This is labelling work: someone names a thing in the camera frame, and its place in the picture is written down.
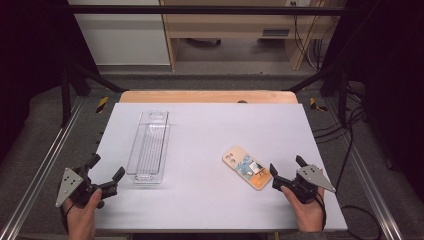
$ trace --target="person's left hand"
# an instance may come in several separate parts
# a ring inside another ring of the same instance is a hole
[[[65,212],[71,208],[67,215],[70,240],[92,240],[96,233],[95,210],[102,197],[102,190],[97,189],[90,197],[85,208],[72,206],[72,200],[66,199]]]

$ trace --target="phone case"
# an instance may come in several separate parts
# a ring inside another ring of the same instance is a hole
[[[256,190],[261,190],[272,178],[267,168],[239,146],[228,150],[222,160]]]

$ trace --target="cabinet door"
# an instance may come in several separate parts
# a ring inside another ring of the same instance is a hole
[[[72,5],[159,5],[157,0],[69,0]],[[169,65],[162,16],[76,14],[97,65]]]

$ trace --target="black fabric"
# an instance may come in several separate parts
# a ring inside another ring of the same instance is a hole
[[[365,85],[367,114],[388,159],[424,201],[423,15],[421,0],[381,0],[343,60],[349,80]],[[334,36],[331,44],[343,41]]]
[[[66,0],[51,0],[68,4]],[[48,12],[38,0],[3,0],[0,7],[0,162],[29,113],[33,96],[60,85],[65,66],[98,73],[73,14]],[[71,83],[82,82],[75,75]]]

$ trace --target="transparent plastic tray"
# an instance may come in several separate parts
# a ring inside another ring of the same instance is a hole
[[[142,112],[127,166],[135,184],[162,182],[169,137],[168,112]]]

